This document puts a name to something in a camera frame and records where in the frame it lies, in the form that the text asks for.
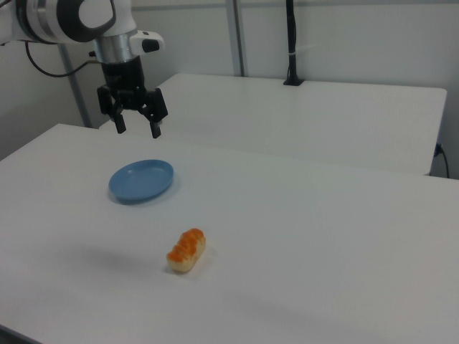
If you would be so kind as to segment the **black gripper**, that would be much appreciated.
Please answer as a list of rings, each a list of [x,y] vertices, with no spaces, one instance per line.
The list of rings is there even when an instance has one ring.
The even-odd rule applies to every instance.
[[[100,111],[115,123],[117,133],[126,131],[123,108],[140,110],[150,123],[153,138],[161,135],[161,122],[169,114],[161,89],[146,91],[141,58],[102,64],[105,84],[97,89]]]

